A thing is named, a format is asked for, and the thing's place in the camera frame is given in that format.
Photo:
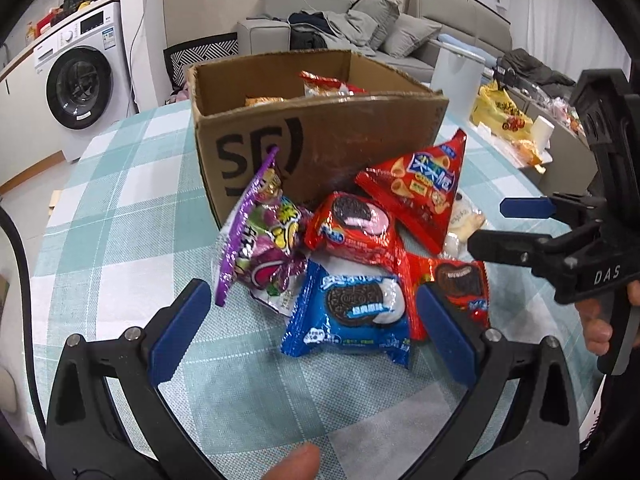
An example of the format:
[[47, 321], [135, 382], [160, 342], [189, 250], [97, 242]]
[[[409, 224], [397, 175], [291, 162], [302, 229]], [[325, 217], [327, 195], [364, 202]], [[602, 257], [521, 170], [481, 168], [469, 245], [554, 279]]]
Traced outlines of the person's right hand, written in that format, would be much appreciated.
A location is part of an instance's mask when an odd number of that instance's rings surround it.
[[[627, 286], [628, 299], [634, 307], [640, 306], [640, 284], [633, 281]], [[597, 299], [578, 301], [575, 308], [582, 322], [586, 348], [595, 356], [604, 356], [610, 348], [613, 329], [602, 318], [602, 307]]]

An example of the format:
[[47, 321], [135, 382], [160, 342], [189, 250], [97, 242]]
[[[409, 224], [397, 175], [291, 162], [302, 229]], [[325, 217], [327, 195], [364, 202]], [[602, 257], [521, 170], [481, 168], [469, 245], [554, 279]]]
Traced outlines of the person's left hand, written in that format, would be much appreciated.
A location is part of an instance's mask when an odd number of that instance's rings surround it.
[[262, 480], [314, 480], [320, 469], [320, 460], [320, 448], [305, 443], [270, 468]]

